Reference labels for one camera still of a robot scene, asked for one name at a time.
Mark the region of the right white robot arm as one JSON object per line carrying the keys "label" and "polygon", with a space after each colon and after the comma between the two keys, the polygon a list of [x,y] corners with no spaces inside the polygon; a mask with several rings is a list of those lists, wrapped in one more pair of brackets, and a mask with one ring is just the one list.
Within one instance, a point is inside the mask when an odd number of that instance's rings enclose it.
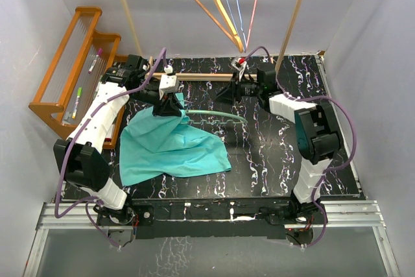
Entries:
{"label": "right white robot arm", "polygon": [[279,115],[295,126],[296,142],[302,156],[298,181],[282,217],[304,223],[318,209],[322,179],[334,155],[342,148],[343,138],[327,102],[316,104],[289,95],[277,80],[270,64],[257,69],[256,78],[245,73],[247,61],[235,58],[229,83],[216,97],[217,102],[236,104],[243,97],[255,97],[266,112]]}

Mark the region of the teal t shirt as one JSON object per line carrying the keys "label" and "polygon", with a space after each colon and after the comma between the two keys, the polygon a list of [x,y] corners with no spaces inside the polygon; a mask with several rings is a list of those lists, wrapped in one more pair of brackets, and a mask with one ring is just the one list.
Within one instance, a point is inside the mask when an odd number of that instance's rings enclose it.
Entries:
{"label": "teal t shirt", "polygon": [[216,135],[188,124],[180,116],[160,117],[153,108],[138,111],[120,137],[119,174],[123,186],[132,186],[162,174],[175,178],[231,170],[224,142]]}

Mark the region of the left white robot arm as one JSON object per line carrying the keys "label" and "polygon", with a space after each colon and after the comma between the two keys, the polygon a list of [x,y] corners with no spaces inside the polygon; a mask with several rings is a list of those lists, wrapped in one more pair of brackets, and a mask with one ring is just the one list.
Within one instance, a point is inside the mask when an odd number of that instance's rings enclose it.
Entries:
{"label": "left white robot arm", "polygon": [[178,86],[178,77],[164,53],[154,64],[130,54],[123,65],[109,67],[81,122],[66,139],[54,144],[60,171],[55,203],[60,203],[62,184],[67,182],[88,192],[84,201],[111,209],[113,219],[128,224],[134,209],[125,203],[127,194],[110,178],[109,165],[101,154],[104,141],[119,111],[131,98],[152,105],[156,116],[181,116]]}

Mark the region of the green plastic hanger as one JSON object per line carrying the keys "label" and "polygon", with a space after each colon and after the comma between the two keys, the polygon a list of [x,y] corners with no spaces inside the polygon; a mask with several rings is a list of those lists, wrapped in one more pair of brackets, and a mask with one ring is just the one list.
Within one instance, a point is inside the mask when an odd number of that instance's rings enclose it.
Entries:
{"label": "green plastic hanger", "polygon": [[244,117],[239,115],[213,110],[185,110],[185,114],[188,117],[191,115],[200,116],[196,119],[189,118],[188,123],[190,125],[241,125],[247,124],[248,122]]}

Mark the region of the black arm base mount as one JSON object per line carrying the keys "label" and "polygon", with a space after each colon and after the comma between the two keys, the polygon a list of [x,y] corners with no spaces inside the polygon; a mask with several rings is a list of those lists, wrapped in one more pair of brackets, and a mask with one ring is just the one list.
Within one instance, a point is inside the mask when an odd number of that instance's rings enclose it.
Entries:
{"label": "black arm base mount", "polygon": [[318,209],[306,217],[282,217],[290,197],[130,199],[121,210],[94,207],[98,224],[124,226],[136,239],[166,237],[266,237],[284,239],[288,226],[321,225]]}

